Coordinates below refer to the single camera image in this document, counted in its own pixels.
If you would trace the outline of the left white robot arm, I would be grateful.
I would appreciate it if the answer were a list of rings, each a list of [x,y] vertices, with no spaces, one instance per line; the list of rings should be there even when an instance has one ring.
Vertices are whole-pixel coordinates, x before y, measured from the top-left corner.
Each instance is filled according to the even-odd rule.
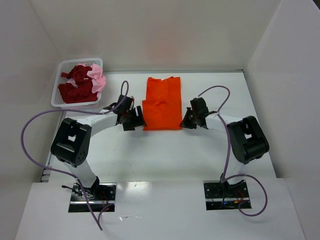
[[[120,95],[118,102],[103,108],[98,114],[81,119],[65,118],[56,133],[50,151],[81,181],[86,193],[97,196],[102,191],[100,180],[87,161],[91,137],[117,125],[124,131],[145,127],[141,106],[134,106],[134,98]]]

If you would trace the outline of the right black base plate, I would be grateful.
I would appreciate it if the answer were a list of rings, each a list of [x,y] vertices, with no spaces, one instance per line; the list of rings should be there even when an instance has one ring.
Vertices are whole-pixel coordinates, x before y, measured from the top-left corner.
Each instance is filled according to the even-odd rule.
[[[220,181],[204,181],[204,196],[207,211],[251,209],[247,183],[244,180],[236,184]]]

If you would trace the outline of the white plastic basket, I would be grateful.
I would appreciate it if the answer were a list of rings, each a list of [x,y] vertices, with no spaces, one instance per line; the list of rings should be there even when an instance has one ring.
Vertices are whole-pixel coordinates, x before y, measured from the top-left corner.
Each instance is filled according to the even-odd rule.
[[[62,61],[57,69],[55,82],[53,85],[52,96],[51,96],[51,105],[56,108],[85,108],[86,106],[94,106],[97,105],[101,100],[101,95],[97,97],[96,101],[87,101],[87,102],[79,102],[79,103],[65,103],[61,96],[60,90],[58,86],[60,84],[65,84],[67,82],[67,78],[61,77],[61,73],[69,73],[75,66],[78,64],[86,64],[87,66],[91,66],[93,64],[99,65],[103,68],[103,60],[101,58],[80,58],[80,59],[71,59]]]

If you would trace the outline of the grey metal bracket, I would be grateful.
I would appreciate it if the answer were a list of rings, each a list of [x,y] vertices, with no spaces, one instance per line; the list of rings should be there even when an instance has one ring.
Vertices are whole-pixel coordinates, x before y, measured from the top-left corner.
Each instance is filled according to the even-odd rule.
[[[42,176],[40,179],[41,183],[48,183],[51,175],[51,170],[49,169],[44,169],[42,172]]]

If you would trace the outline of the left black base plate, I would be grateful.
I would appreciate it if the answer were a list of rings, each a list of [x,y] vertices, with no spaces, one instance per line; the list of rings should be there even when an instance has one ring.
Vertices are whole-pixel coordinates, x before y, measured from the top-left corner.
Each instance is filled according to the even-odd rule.
[[[115,183],[101,183],[99,187],[101,188],[101,191],[97,195],[93,196],[92,194],[87,193],[87,198],[92,211],[94,213],[98,213],[104,207],[110,205],[105,211],[114,212],[117,185]],[[73,184],[71,190],[68,212],[88,213],[89,211],[83,191],[81,190],[80,185],[76,182]]]

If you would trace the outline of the pink t shirt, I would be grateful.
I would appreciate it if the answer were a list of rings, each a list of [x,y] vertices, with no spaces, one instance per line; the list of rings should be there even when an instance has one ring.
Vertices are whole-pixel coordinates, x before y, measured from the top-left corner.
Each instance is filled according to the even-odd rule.
[[[107,79],[103,75],[103,69],[97,65],[76,65],[65,76],[73,87],[85,94],[101,94],[107,85]]]

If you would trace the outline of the dark red t shirt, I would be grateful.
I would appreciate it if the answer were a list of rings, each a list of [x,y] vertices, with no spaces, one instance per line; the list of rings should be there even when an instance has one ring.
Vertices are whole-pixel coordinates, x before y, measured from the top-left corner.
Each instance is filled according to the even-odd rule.
[[[95,102],[98,99],[97,93],[92,92],[92,78],[87,75],[91,70],[91,66],[76,65],[69,73],[61,73],[67,82],[59,84],[58,89],[66,104]]]

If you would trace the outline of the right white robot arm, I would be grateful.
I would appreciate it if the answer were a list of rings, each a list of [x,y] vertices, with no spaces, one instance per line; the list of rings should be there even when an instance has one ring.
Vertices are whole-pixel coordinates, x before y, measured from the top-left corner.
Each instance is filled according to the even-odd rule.
[[[227,160],[220,177],[226,189],[243,182],[247,175],[246,165],[262,158],[270,150],[269,142],[254,116],[239,118],[209,111],[202,97],[190,101],[180,126],[186,129],[201,127],[226,134]]]

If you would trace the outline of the orange t shirt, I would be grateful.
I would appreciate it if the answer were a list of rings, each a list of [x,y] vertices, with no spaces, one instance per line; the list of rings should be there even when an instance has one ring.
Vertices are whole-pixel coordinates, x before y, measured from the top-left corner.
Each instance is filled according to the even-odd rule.
[[[142,101],[146,123],[144,131],[176,131],[182,122],[181,78],[157,79],[149,77],[146,97]]]

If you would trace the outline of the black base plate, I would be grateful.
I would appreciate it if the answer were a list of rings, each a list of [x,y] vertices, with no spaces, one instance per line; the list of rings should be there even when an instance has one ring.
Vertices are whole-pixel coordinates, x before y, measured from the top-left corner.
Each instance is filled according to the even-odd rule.
[[[101,183],[99,187],[101,188],[101,191],[97,195],[93,196],[92,194],[87,193],[87,198],[92,211],[94,213],[98,213],[104,207],[110,205],[105,211],[114,212],[117,185],[115,183]],[[83,191],[81,190],[80,185],[76,182],[73,184],[71,190],[68,212],[88,213],[89,211]]]
[[[220,181],[204,181],[204,196],[207,211],[251,209],[247,183],[244,180],[236,184]]]

